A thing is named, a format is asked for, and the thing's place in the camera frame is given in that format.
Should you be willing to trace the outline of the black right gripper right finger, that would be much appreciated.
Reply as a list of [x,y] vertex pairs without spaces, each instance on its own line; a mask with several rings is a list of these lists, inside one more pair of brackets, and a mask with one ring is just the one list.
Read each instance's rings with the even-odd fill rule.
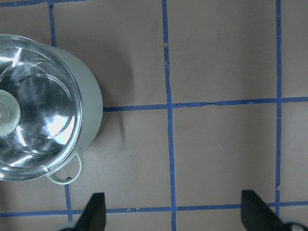
[[284,230],[284,223],[253,190],[241,192],[241,222],[247,231]]

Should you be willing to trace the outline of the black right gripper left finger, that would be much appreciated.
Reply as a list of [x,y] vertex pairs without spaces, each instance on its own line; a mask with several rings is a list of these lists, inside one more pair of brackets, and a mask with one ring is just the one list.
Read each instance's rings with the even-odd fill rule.
[[94,193],[73,227],[74,231],[103,231],[106,226],[105,195]]

